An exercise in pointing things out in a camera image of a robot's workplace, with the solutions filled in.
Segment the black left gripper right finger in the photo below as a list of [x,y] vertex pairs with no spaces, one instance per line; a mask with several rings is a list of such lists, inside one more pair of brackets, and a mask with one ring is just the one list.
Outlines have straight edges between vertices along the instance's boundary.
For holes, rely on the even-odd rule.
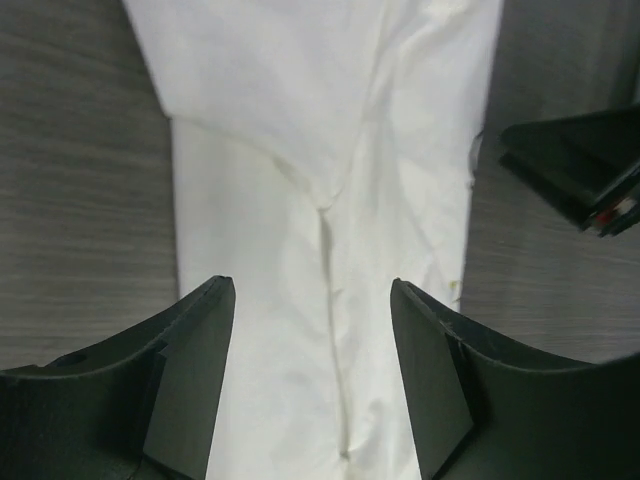
[[425,479],[635,479],[639,358],[530,347],[404,280],[391,315]]

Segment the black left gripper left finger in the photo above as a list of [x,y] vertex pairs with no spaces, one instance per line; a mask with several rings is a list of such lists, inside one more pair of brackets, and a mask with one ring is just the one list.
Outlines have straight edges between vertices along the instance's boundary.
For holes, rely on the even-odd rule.
[[204,478],[234,307],[216,276],[104,341],[3,371],[2,477]]

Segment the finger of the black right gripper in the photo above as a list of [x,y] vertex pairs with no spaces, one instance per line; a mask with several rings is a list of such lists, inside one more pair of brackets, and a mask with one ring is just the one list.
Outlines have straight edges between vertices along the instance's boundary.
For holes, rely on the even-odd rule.
[[600,191],[598,171],[588,160],[571,153],[533,159],[506,153],[500,164],[564,219],[586,229]]
[[515,124],[500,135],[504,154],[542,158],[574,154],[598,171],[594,210],[629,210],[639,204],[637,104],[554,120]]

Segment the white t shirt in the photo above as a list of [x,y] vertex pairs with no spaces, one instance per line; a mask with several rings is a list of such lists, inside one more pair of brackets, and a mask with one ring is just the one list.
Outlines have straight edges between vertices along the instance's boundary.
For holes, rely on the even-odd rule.
[[462,288],[499,1],[129,1],[179,288],[236,306],[211,479],[415,479],[390,290]]

